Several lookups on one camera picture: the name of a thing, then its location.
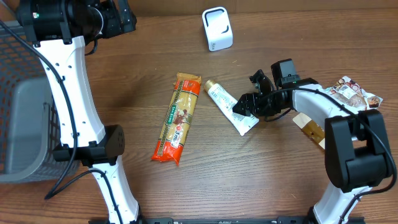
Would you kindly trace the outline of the white cream tube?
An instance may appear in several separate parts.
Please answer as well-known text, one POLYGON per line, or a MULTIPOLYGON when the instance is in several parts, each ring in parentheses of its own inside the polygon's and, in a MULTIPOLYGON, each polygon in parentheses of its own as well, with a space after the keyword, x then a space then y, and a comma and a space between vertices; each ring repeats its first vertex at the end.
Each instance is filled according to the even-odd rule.
POLYGON ((233 106, 238 101, 214 80, 208 80, 205 83, 204 90, 241 136, 244 136, 259 122, 259 119, 253 115, 243 116, 233 112, 233 106))

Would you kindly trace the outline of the beige bread snack bag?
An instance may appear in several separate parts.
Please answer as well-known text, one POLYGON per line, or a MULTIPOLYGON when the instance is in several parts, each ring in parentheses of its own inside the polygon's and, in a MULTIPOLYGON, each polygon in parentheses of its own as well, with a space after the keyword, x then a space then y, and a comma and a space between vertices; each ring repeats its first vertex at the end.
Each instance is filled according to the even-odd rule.
POLYGON ((332 87, 308 84, 292 93, 294 110, 299 112, 293 122, 321 148, 325 147, 325 119, 348 116, 348 113, 322 94, 332 97, 355 114, 364 110, 376 110, 382 103, 382 98, 366 92, 347 76, 340 78, 332 87))

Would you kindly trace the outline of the red orange spaghetti pack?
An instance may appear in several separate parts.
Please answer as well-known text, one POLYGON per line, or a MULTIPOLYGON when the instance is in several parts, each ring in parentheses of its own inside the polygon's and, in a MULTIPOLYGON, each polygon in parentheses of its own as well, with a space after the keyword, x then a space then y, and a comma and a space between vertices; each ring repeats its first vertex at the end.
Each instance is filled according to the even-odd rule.
POLYGON ((177 73, 172 99, 152 160, 179 163, 200 94, 201 83, 200 76, 177 73))

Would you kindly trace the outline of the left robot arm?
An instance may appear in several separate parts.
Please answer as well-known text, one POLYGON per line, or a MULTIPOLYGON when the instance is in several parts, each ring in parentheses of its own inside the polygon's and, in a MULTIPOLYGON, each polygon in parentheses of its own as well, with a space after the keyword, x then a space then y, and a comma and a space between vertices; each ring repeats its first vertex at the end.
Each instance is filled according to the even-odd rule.
POLYGON ((24 45, 40 59, 60 122, 56 161, 80 161, 96 179, 109 223, 137 223, 139 204, 123 168, 124 131, 105 126, 97 113, 86 71, 86 46, 132 32, 137 19, 127 0, 25 0, 17 8, 24 45))

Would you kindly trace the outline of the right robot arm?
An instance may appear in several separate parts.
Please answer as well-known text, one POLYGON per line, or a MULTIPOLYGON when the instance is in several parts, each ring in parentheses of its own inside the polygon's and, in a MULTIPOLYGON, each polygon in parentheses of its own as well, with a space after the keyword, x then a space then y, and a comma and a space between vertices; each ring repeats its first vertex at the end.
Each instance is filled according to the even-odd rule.
POLYGON ((233 111, 273 121, 282 110, 307 115, 325 132, 325 169, 330 180, 322 198, 304 223, 348 223, 349 214, 365 195, 387 192, 396 184, 384 119, 377 110, 358 111, 329 95, 312 78, 258 70, 249 79, 258 90, 243 94, 233 111))

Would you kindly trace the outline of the white barcode scanner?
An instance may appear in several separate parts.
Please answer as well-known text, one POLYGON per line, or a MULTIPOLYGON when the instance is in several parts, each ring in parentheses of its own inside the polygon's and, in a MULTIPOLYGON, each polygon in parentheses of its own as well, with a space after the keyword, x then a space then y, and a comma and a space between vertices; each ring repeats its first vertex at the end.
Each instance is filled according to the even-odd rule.
POLYGON ((233 44, 233 31, 224 7, 205 10, 202 15, 203 26, 210 52, 227 49, 233 44))

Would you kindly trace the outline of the grey plastic mesh basket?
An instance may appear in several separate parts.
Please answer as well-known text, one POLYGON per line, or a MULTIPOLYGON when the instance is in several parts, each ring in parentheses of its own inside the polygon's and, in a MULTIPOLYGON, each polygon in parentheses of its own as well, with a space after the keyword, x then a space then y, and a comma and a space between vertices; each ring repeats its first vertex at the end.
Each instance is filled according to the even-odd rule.
POLYGON ((60 123, 40 60, 1 30, 1 182, 57 179, 67 167, 52 155, 60 123))

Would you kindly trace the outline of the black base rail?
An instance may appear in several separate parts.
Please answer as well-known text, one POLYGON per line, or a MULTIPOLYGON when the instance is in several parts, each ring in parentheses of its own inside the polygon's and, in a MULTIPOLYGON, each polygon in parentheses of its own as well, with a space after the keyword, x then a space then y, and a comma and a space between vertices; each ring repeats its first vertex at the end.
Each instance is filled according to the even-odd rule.
POLYGON ((141 218, 138 224, 316 224, 315 221, 303 217, 278 217, 276 219, 248 218, 248 219, 184 219, 174 220, 172 218, 141 218))

